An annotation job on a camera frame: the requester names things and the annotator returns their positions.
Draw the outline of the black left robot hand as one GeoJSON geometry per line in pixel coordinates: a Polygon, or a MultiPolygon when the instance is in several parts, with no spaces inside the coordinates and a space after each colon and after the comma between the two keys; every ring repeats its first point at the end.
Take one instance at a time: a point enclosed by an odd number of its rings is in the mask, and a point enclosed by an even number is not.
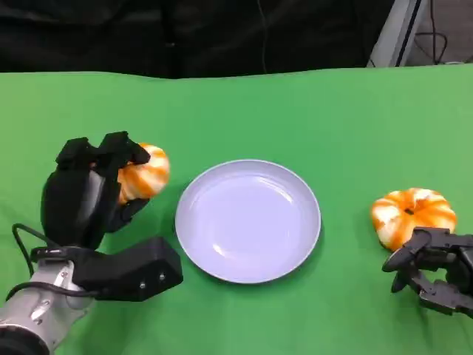
{"type": "Polygon", "coordinates": [[[41,196],[41,225],[59,246],[95,250],[106,233],[122,229],[148,203],[145,197],[121,203],[119,171],[150,155],[126,131],[105,135],[99,146],[87,138],[68,140],[41,196]]]}

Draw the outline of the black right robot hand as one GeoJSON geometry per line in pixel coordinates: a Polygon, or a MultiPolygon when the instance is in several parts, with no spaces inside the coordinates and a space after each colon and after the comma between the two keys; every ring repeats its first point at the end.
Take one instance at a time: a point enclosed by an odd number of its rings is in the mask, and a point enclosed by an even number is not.
{"type": "Polygon", "coordinates": [[[410,287],[419,303],[442,314],[472,317],[472,236],[416,227],[382,266],[395,272],[391,292],[410,287]]]}

